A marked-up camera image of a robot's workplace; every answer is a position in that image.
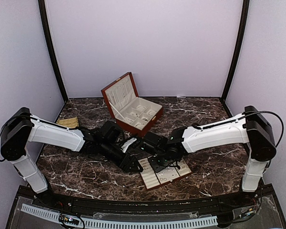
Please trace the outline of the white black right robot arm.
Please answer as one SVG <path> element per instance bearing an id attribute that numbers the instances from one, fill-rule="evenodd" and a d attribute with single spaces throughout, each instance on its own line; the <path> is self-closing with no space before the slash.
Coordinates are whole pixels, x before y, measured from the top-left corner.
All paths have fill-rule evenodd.
<path id="1" fill-rule="evenodd" d="M 223 121 L 206 125 L 191 125 L 174 129 L 168 138 L 148 132 L 140 148 L 153 156 L 150 164 L 155 172 L 166 167 L 178 167 L 183 156 L 197 151 L 229 144 L 249 144 L 250 153 L 242 178 L 241 191 L 234 203 L 244 207 L 252 199 L 266 168 L 276 155 L 281 138 L 275 140 L 271 124 L 263 116 L 278 115 L 246 106 L 244 112 Z"/>

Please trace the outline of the red wooden jewelry box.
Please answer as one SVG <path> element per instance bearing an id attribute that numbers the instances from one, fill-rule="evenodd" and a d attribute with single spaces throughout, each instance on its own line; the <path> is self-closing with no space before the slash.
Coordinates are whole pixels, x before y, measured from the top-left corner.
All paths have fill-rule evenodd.
<path id="1" fill-rule="evenodd" d="M 138 95 L 131 72 L 101 89 L 101 93 L 111 117 L 133 135 L 143 137 L 163 114 L 161 105 Z"/>

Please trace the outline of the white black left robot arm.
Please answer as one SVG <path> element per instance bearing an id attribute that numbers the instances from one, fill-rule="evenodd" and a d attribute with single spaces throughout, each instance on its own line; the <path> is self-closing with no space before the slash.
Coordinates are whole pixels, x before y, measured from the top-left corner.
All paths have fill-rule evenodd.
<path id="1" fill-rule="evenodd" d="M 27 143 L 43 143 L 87 155 L 101 154 L 124 172 L 140 173 L 143 167 L 127 152 L 136 139 L 125 139 L 126 146 L 122 147 L 117 139 L 123 135 L 123 130 L 112 121 L 95 129 L 69 128 L 43 120 L 33 115 L 29 108 L 22 107 L 0 130 L 0 162 L 11 162 L 31 189 L 39 194 L 40 202 L 47 208 L 54 208 L 58 198 L 50 192 L 49 182 L 31 159 Z"/>

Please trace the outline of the red jewelry tray insert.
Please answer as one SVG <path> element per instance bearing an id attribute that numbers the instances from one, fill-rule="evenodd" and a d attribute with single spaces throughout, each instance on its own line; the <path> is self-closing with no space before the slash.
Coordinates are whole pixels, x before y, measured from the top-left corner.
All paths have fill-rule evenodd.
<path id="1" fill-rule="evenodd" d="M 147 190 L 159 188 L 160 186 L 187 177 L 192 173 L 183 159 L 178 164 L 180 169 L 167 167 L 160 172 L 155 172 L 153 170 L 147 157 L 139 160 L 139 163 L 143 167 L 143 172 L 141 172 L 140 175 Z"/>

